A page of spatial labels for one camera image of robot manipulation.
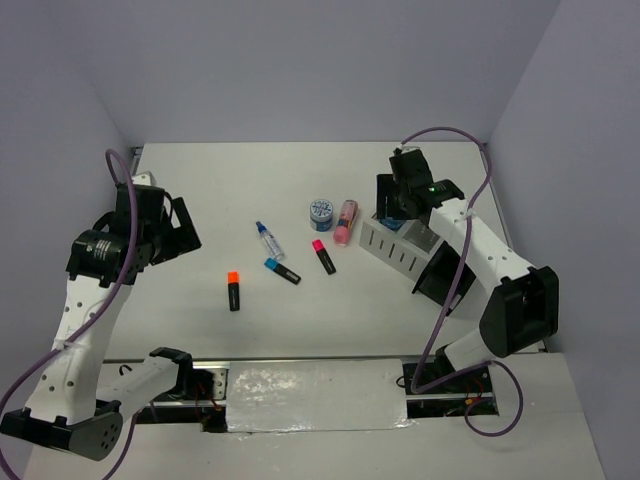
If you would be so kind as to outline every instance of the round container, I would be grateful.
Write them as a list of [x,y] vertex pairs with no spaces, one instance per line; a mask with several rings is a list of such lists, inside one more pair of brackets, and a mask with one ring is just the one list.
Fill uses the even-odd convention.
[[333,205],[329,200],[314,200],[309,208],[309,216],[311,218],[311,228],[316,232],[331,230],[333,225]]

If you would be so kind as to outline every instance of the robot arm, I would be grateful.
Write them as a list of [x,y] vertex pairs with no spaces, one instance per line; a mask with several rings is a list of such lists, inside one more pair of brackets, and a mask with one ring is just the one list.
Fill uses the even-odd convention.
[[[394,153],[390,159],[394,182],[378,182],[391,185],[388,191],[378,192],[379,204],[384,204],[378,217],[419,219],[444,240],[443,253],[433,256],[416,287],[441,305],[442,295],[436,295],[429,285],[448,281],[448,290],[463,251],[467,215],[473,216],[465,263],[471,278],[475,276],[487,291],[489,302],[478,327],[436,352],[440,370],[448,373],[504,358],[556,333],[558,277],[553,270],[536,269],[505,245],[482,219],[468,212],[464,194],[453,182],[434,182],[419,149]],[[457,293],[462,296],[465,292],[459,286]]]
[[[169,348],[151,352],[131,373],[97,390],[98,377],[116,319],[145,267],[200,248],[182,198],[172,199],[150,173],[133,178],[138,204],[136,257],[124,284],[102,317],[73,344],[65,339],[86,324],[107,299],[129,247],[130,209],[125,185],[116,209],[74,242],[67,264],[67,298],[53,349],[25,408],[8,412],[0,432],[32,443],[102,460],[114,448],[122,425],[162,393],[189,398],[196,383],[191,355]],[[164,207],[171,203],[170,213]],[[176,215],[178,227],[172,224]]]

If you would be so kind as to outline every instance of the marker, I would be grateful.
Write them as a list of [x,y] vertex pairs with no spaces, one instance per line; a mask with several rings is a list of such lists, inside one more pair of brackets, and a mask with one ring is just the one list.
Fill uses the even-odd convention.
[[336,267],[331,261],[331,257],[329,257],[329,254],[325,250],[322,241],[314,240],[313,242],[311,242],[311,245],[313,245],[313,249],[316,251],[316,255],[318,255],[318,258],[320,259],[320,262],[322,262],[322,266],[327,271],[327,273],[329,275],[336,273]]
[[299,284],[300,280],[302,280],[300,278],[300,275],[293,273],[284,265],[276,262],[273,258],[268,258],[267,261],[264,262],[264,266],[267,267],[269,270],[273,270],[285,280],[289,280],[294,285]]
[[227,283],[229,284],[229,310],[237,312],[240,310],[240,276],[238,272],[229,272]]

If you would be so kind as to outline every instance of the bottle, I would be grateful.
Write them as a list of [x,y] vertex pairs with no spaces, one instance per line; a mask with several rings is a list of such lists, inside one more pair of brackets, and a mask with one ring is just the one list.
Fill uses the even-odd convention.
[[282,251],[282,247],[278,244],[276,237],[274,237],[271,232],[267,230],[267,227],[262,225],[262,223],[256,222],[256,226],[258,227],[260,238],[264,242],[265,247],[267,247],[269,256],[277,261],[282,260],[284,258],[284,252]]
[[333,234],[333,241],[336,245],[344,247],[349,243],[349,237],[351,237],[351,228],[353,222],[358,214],[358,202],[355,200],[346,200],[342,204],[340,209],[340,216],[338,217],[338,225],[336,225],[336,231]]

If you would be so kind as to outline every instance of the pink cap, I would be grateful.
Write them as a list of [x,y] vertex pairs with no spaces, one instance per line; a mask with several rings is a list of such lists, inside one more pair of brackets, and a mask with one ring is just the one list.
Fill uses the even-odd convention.
[[333,241],[337,245],[346,245],[349,243],[349,237],[351,237],[351,230],[347,227],[337,227],[333,233]]
[[313,249],[316,252],[320,250],[324,250],[324,245],[322,245],[322,240],[314,240],[313,242],[311,242],[311,245],[313,245]]

